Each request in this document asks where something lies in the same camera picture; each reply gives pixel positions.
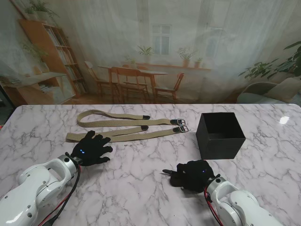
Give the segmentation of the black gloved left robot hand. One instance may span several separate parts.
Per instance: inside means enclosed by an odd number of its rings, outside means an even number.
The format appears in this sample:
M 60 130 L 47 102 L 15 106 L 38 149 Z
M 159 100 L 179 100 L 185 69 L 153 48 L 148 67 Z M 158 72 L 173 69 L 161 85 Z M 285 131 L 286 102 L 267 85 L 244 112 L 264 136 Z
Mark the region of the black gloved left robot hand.
M 95 131 L 89 131 L 74 147 L 71 157 L 81 159 L 81 166 L 92 166 L 110 161 L 109 157 L 102 157 L 106 153 L 111 153 L 113 148 L 106 146 L 111 139 L 96 135 Z

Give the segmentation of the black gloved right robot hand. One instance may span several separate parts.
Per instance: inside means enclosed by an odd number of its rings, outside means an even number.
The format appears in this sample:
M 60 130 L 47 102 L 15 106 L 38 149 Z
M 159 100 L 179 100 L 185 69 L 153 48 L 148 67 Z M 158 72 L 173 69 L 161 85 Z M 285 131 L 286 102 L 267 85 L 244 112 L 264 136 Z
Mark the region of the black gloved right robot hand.
M 176 166 L 176 171 L 164 170 L 164 172 L 170 175 L 171 186 L 183 187 L 196 193 L 203 192 L 208 181 L 215 178 L 212 168 L 205 160 L 179 163 Z

